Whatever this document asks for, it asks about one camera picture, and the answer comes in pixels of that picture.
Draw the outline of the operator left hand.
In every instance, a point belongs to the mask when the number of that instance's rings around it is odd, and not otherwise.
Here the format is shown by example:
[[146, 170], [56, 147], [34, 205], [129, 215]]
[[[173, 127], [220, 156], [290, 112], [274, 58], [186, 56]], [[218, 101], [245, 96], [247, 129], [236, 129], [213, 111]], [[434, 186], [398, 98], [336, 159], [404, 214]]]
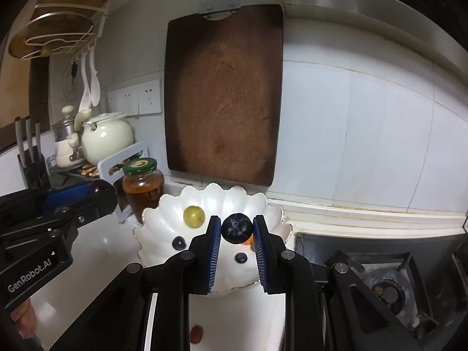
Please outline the operator left hand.
[[10, 313], [14, 326], [23, 339], [32, 338], [37, 330], [37, 317], [31, 300], [27, 299]]

